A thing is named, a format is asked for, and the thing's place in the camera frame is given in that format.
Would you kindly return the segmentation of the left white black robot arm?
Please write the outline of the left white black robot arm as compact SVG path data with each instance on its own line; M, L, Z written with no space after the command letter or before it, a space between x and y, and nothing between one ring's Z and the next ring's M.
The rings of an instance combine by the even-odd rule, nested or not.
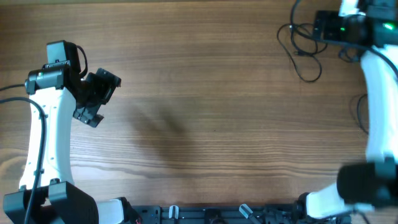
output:
M60 40L47 44L48 62L24 83L31 106L27 162L17 192L6 194L5 214L14 223L122 223L123 202L96 202L74 184L70 165L72 120L91 127L121 79L81 68L83 49Z

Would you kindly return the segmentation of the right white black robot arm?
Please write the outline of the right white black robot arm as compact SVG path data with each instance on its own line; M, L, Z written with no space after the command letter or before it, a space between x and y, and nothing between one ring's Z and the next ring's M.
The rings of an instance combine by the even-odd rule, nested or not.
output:
M397 3L342 1L317 13L312 39L359 50L368 99L366 162L343 166L336 183L301 197L316 220L397 206Z

